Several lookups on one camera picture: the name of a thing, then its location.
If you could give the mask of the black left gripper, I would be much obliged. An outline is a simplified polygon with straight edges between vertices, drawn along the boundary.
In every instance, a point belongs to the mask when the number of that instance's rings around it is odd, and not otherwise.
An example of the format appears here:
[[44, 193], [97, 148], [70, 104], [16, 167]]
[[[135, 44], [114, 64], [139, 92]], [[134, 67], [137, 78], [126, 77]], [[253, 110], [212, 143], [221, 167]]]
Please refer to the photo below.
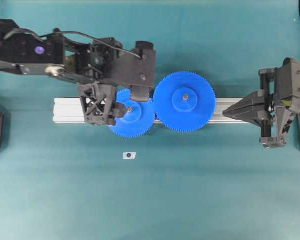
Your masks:
[[123, 45], [115, 38], [101, 38], [81, 43], [63, 34], [48, 34], [46, 43], [54, 46], [51, 54], [57, 63], [49, 64], [46, 75], [57, 80], [78, 84], [78, 96], [84, 121], [94, 126], [115, 126], [117, 118], [127, 113], [124, 104], [117, 102], [118, 88], [100, 84], [105, 77], [106, 65], [119, 57]]

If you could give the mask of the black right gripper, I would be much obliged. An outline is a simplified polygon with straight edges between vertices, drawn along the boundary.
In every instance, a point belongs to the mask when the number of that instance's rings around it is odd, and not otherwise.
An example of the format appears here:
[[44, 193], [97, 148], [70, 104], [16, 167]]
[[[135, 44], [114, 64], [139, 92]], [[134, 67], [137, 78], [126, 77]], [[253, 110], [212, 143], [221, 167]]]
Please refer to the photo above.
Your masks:
[[[270, 82], [275, 77], [275, 69], [262, 69], [258, 72], [260, 77], [260, 90], [254, 91], [239, 102], [231, 105], [222, 114], [230, 119], [240, 120], [260, 127], [260, 143], [264, 148], [274, 148], [277, 139], [272, 137], [273, 117], [269, 108], [272, 104], [272, 95], [270, 93]], [[257, 107], [262, 104], [261, 112], [240, 112]]]

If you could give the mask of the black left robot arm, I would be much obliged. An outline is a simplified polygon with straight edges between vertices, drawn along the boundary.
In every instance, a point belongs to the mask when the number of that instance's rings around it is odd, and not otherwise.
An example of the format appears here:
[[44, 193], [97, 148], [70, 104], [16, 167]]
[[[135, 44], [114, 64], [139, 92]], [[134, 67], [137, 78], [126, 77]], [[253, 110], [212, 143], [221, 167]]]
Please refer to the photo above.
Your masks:
[[118, 84], [107, 78], [106, 68], [118, 58], [122, 45], [114, 38], [86, 36], [91, 43], [69, 39], [56, 28], [39, 36], [13, 20], [0, 19], [0, 72], [48, 76], [77, 85], [84, 121], [115, 126], [127, 113], [117, 102]]

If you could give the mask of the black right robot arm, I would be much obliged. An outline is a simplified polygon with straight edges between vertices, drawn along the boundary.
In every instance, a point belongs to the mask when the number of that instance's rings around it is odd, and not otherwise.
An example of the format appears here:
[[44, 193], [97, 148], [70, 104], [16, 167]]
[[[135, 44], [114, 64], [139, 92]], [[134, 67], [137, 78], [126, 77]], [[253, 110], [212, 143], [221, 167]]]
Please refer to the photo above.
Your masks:
[[285, 66], [259, 71], [260, 89], [222, 115], [260, 127], [259, 142], [267, 149], [286, 146], [290, 127], [300, 115], [300, 67]]

